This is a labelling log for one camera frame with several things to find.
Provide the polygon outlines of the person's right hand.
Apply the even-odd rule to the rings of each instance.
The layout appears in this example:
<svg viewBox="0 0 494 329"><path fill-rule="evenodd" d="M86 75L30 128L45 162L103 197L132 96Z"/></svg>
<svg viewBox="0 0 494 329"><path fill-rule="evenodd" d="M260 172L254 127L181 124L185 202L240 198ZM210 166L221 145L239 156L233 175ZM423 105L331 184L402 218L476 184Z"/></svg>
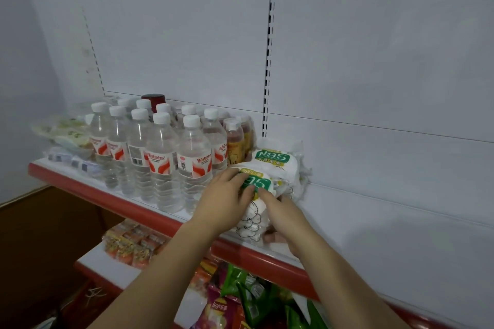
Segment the person's right hand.
<svg viewBox="0 0 494 329"><path fill-rule="evenodd" d="M289 197L283 195L278 200L278 207L266 207L271 225L263 241L286 243L290 252L304 263L307 256L313 257L318 250L320 236Z"/></svg>

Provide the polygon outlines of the person's left hand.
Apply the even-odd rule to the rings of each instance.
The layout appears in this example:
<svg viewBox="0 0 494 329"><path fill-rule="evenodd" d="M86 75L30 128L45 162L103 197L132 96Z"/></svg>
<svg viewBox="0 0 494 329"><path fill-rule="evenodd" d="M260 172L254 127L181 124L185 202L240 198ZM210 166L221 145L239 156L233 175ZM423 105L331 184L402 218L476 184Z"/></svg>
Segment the person's left hand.
<svg viewBox="0 0 494 329"><path fill-rule="evenodd" d="M240 188L247 177L238 168L215 175L203 190L190 220L193 228L213 241L236 227L248 208L240 206Z"/></svg>

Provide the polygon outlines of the white packet with green label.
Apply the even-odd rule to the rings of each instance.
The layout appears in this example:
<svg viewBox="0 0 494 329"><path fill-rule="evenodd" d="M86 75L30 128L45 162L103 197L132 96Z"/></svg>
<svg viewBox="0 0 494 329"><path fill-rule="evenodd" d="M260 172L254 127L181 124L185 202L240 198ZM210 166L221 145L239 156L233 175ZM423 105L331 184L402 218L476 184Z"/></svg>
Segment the white packet with green label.
<svg viewBox="0 0 494 329"><path fill-rule="evenodd" d="M239 163L234 167L248 175L240 192L242 193L249 186L254 186L256 189L242 219L233 230L241 238L259 242L263 233L269 227L270 220L267 207L258 195L258 189L263 188L276 198L281 195L287 195L294 202L297 202L303 195L306 180L298 179L298 183L291 183L282 178L280 173L268 172L267 168L262 168L259 164L253 162Z"/></svg>
<svg viewBox="0 0 494 329"><path fill-rule="evenodd" d="M292 185L302 185L303 180L312 176L312 169L305 165L304 156L302 140L262 138L251 151L253 162Z"/></svg>

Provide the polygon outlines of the person's right forearm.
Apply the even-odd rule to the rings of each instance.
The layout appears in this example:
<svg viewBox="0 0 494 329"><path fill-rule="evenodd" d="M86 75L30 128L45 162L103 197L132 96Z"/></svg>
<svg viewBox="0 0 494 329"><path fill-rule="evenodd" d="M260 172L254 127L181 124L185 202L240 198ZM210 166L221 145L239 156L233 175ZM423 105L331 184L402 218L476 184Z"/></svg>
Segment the person's right forearm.
<svg viewBox="0 0 494 329"><path fill-rule="evenodd" d="M334 329L411 329L322 237L295 248Z"/></svg>

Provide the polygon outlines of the amber tea bottle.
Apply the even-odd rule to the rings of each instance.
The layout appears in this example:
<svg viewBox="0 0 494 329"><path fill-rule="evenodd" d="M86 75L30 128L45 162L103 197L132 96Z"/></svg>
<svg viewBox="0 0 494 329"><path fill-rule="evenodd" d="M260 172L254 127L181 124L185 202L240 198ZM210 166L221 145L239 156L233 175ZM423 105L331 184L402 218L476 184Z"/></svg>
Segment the amber tea bottle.
<svg viewBox="0 0 494 329"><path fill-rule="evenodd" d="M228 165L243 163L245 160L245 140L241 120L228 118L223 122L227 133Z"/></svg>
<svg viewBox="0 0 494 329"><path fill-rule="evenodd" d="M254 147L254 130L250 116L240 115L237 119L241 121L241 127L244 133L244 151L247 158Z"/></svg>

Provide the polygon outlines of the orange red snack bags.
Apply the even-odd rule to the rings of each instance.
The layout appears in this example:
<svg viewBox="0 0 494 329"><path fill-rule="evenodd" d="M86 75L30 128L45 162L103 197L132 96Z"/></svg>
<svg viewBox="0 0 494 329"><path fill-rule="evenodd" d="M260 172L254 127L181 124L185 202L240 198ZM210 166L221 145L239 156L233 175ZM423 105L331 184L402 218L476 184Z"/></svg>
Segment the orange red snack bags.
<svg viewBox="0 0 494 329"><path fill-rule="evenodd" d="M203 258L194 272L188 288L195 291L202 297L207 297L207 287L213 275L219 267L220 262L215 258Z"/></svg>

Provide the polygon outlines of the group of clear water bottles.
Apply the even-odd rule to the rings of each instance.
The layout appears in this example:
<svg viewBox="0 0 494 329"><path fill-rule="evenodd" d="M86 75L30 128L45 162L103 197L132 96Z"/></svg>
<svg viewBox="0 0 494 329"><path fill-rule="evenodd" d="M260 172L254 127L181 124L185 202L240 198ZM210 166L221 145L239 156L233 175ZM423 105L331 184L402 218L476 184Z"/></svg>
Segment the group of clear water bottles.
<svg viewBox="0 0 494 329"><path fill-rule="evenodd" d="M131 184L143 201L154 201L163 212L192 214L212 180L213 165L226 157L226 144L215 151L193 107L184 109L189 113L178 134L170 113L155 113L151 121L148 105L146 99L137 101L129 121L125 106L94 103L93 123L100 116L110 116L101 131L91 136L94 148L98 154L109 154L116 169L132 169Z"/></svg>

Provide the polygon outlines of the green snack bags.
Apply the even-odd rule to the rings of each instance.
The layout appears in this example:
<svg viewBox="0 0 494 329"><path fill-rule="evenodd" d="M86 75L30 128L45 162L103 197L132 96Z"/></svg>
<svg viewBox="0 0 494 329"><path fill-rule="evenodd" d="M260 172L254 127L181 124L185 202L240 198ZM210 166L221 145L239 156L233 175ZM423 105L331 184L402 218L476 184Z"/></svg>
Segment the green snack bags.
<svg viewBox="0 0 494 329"><path fill-rule="evenodd" d="M288 289L225 264L218 276L220 295L240 306L238 329L334 329L316 303Z"/></svg>

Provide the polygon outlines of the magenta chips bag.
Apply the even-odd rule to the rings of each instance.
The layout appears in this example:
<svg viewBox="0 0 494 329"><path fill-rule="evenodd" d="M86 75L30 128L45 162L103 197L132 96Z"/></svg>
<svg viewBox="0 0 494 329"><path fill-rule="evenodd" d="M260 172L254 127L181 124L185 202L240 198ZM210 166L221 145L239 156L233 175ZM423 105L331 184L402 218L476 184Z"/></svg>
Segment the magenta chips bag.
<svg viewBox="0 0 494 329"><path fill-rule="evenodd" d="M207 304L190 329L251 329L241 302L233 296L221 296L214 285L207 287Z"/></svg>

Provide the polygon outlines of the slotted white shelf upright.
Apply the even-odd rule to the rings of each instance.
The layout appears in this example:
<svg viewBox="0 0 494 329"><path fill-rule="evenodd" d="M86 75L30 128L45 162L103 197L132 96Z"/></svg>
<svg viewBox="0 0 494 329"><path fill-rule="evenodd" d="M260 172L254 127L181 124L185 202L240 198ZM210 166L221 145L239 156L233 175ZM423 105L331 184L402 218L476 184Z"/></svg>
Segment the slotted white shelf upright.
<svg viewBox="0 0 494 329"><path fill-rule="evenodd" d="M87 18L85 8L83 6L81 6L81 12L82 12L83 22L84 22L84 26L85 26L85 31L87 33L87 37L89 40L89 46L90 46L90 62L92 64L92 66L90 67L91 70L88 69L88 74L91 74L94 77L94 79L96 81L96 87L98 90L100 90L101 97L105 98L107 94L105 92L105 88L104 88L103 81L102 81L101 70L100 70L98 58L96 55L93 37L92 37L91 31L90 31L90 24L89 24L89 21Z"/></svg>
<svg viewBox="0 0 494 329"><path fill-rule="evenodd" d="M266 61L265 61L265 78L264 78L264 95L263 95L263 116L261 137L268 136L268 116L269 116L269 94L270 94L270 79L273 56L273 35L274 35L274 12L275 0L269 0L268 6L268 28L267 28L267 44L266 44Z"/></svg>

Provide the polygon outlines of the pile of orange snack packets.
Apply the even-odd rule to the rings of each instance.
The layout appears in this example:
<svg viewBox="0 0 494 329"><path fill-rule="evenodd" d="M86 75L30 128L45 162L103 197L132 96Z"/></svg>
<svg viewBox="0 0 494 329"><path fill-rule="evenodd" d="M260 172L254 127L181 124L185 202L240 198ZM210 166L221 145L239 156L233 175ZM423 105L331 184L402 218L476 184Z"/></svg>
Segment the pile of orange snack packets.
<svg viewBox="0 0 494 329"><path fill-rule="evenodd" d="M107 230L102 238L108 256L140 270L145 269L169 241L168 236L129 219Z"/></svg>

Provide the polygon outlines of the dark red lidded jar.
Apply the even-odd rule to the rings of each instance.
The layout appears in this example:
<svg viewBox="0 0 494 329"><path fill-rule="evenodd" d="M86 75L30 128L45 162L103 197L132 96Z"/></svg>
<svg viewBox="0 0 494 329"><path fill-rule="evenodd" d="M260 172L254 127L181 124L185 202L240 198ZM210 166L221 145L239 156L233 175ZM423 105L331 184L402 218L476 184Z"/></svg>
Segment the dark red lidded jar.
<svg viewBox="0 0 494 329"><path fill-rule="evenodd" d="M165 96L163 94L145 94L141 96L142 99L147 99L151 102L151 109L153 113L157 113L156 106L158 104L166 103Z"/></svg>

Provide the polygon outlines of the small red-edged white shelf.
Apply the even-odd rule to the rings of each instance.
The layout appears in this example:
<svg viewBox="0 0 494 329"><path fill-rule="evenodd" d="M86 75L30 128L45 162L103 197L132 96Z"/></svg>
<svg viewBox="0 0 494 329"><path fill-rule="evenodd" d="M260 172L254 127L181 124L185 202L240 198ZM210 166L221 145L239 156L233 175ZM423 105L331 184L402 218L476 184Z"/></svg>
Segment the small red-edged white shelf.
<svg viewBox="0 0 494 329"><path fill-rule="evenodd" d="M97 244L75 261L74 267L97 286L114 295L119 295L141 273L141 270L110 257L104 251L103 243ZM174 319L174 328L190 329L206 304L207 298L193 289L188 289Z"/></svg>

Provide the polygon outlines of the white and blue flat packets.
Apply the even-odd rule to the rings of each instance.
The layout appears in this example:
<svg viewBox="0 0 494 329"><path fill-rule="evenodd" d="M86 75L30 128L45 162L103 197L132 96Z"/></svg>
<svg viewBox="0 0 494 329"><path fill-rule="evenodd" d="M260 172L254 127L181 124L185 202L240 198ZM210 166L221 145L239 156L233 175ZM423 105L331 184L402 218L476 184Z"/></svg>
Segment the white and blue flat packets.
<svg viewBox="0 0 494 329"><path fill-rule="evenodd" d="M43 152L43 157L53 163L68 166L84 176L102 180L102 170L99 164L92 159L83 159L69 150L53 146Z"/></svg>

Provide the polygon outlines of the pale green flat packets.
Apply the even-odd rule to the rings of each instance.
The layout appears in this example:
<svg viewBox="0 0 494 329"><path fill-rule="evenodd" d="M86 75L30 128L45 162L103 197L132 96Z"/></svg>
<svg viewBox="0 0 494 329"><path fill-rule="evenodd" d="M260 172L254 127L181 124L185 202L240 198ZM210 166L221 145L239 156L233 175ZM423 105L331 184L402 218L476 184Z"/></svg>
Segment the pale green flat packets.
<svg viewBox="0 0 494 329"><path fill-rule="evenodd" d="M66 149L93 149L89 126L81 117L51 116L32 123L30 129L36 136Z"/></svg>

